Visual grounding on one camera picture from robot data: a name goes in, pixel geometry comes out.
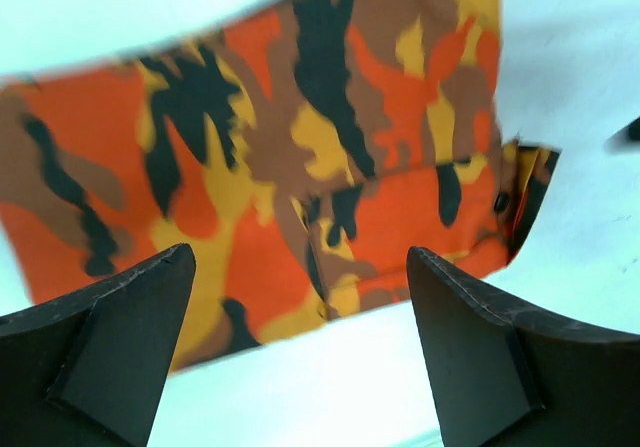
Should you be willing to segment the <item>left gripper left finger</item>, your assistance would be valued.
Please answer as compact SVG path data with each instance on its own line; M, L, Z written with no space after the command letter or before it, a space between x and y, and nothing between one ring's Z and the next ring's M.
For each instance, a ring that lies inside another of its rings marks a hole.
M3 316L2 445L146 445L194 275L178 244Z

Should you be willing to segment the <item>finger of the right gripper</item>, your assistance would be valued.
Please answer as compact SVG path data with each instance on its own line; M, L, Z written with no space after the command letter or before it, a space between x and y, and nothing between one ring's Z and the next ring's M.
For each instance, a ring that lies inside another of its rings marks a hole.
M608 141L611 150L638 150L640 148L640 118L616 132Z

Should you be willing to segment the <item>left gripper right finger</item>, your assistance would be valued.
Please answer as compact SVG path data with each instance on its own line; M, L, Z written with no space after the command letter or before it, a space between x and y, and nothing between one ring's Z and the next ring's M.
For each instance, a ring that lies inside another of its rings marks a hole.
M638 444L637 335L546 310L424 248L406 266L445 446Z

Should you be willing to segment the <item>orange camouflage trousers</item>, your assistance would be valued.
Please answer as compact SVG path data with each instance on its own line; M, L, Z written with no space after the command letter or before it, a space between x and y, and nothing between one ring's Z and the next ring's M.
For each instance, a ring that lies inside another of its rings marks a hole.
M517 255L559 154L505 141L501 0L281 0L1 90L1 220L42 303L178 244L181 370L409 297L425 247Z

